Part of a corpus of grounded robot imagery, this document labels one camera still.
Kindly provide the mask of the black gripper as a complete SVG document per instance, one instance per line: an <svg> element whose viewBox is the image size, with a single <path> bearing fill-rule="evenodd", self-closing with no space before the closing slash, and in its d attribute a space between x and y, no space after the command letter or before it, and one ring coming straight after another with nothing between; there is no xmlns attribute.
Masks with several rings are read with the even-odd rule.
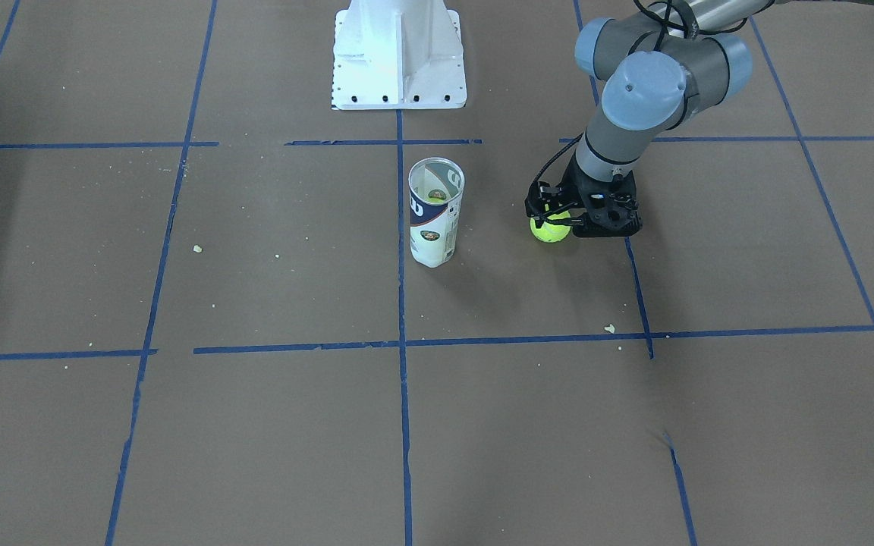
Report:
<svg viewBox="0 0 874 546"><path fill-rule="evenodd" d="M631 237L642 221L631 173L614 175L609 182L586 175L575 159L569 161L559 189L559 206L582 209L580 223L571 232L579 238Z"/></svg>

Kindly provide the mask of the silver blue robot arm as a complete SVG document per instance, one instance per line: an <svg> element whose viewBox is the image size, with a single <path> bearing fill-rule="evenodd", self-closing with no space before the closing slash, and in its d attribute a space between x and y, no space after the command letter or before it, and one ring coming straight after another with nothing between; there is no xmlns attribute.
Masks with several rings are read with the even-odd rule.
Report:
<svg viewBox="0 0 874 546"><path fill-rule="evenodd" d="M771 1L635 2L622 20L597 17L580 28L576 65L603 84L596 113L570 143L556 187L537 183L545 218L579 238L625 238L643 222L633 170L660 133L735 96L753 58L738 30Z"/></svg>

